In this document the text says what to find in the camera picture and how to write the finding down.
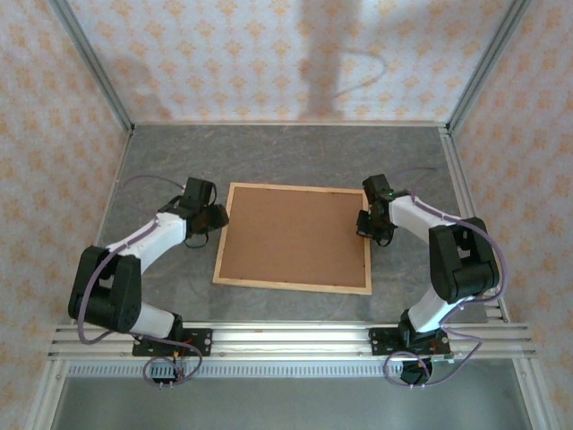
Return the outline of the black electronics box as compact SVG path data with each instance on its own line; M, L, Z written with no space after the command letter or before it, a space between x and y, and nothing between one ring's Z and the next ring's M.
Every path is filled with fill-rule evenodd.
M414 386L426 385L432 376L432 362L429 360L404 361L400 380Z

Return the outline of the grey metal panel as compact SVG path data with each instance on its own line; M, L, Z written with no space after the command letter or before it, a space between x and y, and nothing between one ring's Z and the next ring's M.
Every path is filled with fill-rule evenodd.
M72 378L51 430L532 430L502 383L459 376L426 390L381 378L197 379L157 389L139 379Z

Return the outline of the aluminium side rail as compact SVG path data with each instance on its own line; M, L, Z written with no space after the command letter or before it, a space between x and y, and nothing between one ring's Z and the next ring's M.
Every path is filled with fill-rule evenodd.
M453 184L461 217L471 218L476 215L475 206L470 195L468 182L466 181L461 158L458 155L454 138L445 127L440 128L439 131L440 142L447 161L449 175ZM509 310L504 299L499 297L499 292L500 285L496 288L490 289L483 295L483 298L486 300L486 302L483 303L483 308L486 313L488 323L510 322Z
M67 313L72 320L76 320L79 316L79 309L81 306L81 300L85 294L87 284L90 280L91 275L94 270L98 267L98 259L101 254L105 254L105 247L98 245L99 239L101 238L104 226L107 221L107 214L109 208L112 204L113 198L115 197L119 184L121 181L121 174L124 169L124 163L126 160L127 152L129 150L130 143L133 139L135 127L128 131L126 143L119 159L118 167L115 170L114 177L112 179L112 185L108 193L106 203L104 205L104 215L99 224L94 243L89 245L81 252L80 260L77 266L76 273L74 275L72 292L68 301Z

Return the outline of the aluminium back rail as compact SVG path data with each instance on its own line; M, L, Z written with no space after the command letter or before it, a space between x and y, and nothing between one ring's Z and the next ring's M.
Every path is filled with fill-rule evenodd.
M191 126L191 125L260 125L260 126L384 126L384 127L436 127L447 128L447 123L436 121L380 121L380 120L359 120L359 121L329 121L329 120L214 120L214 121L171 121L171 122L134 122L133 128L137 126Z

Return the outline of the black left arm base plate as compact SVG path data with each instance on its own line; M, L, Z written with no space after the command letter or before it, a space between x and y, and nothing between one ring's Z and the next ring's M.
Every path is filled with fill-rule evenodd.
M168 340L184 343L196 347L204 357L210 356L213 330L209 328L182 328L178 334L171 334ZM135 357L196 357L194 350L181 346L166 344L157 340L140 340L133 344L132 355Z

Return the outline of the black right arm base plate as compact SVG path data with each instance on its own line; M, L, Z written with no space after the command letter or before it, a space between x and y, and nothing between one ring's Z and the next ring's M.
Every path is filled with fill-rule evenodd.
M386 356L393 352L406 351L421 355L448 355L451 352L445 331L418 333L401 331L398 327L375 327L368 332L374 356Z

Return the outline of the wide aluminium base rail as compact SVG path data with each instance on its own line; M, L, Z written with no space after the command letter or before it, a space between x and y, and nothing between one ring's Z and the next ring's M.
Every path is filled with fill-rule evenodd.
M192 322L192 328L213 330L209 358L223 360L327 360L374 356L368 332L389 324L368 325L342 322ZM437 360L457 360L472 354L474 358L535 358L537 348L527 325L523 323L461 323L446 333L451 352L448 355L422 355ZM111 334L94 345L84 345L73 325L60 325L48 348L54 358L111 359L132 355L133 338Z

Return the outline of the aluminium corner post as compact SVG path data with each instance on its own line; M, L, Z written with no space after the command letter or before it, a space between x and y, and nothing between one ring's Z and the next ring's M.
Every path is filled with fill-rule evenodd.
M95 80L98 88L102 92L107 104L110 106L115 118L122 128L131 134L135 128L135 123L127 113L124 103L120 99L115 87L110 80L102 61L96 50L90 43L80 21L73 11L68 0L47 0L67 32L81 60L87 67L91 76Z
M466 87L463 89L460 99L446 123L449 135L455 135L464 123L469 110L476 101L481 88L486 83L490 72L497 61L519 23L521 23L532 0L511 0L509 9L504 13L497 29L481 55Z

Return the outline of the aluminium leg post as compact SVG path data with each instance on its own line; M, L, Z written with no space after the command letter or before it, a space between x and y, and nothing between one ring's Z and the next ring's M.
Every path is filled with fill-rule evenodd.
M533 430L552 430L554 414L547 399L548 391L538 359L514 358L519 390Z
M68 373L66 360L48 360L43 372L24 430L50 430L56 415L64 382Z

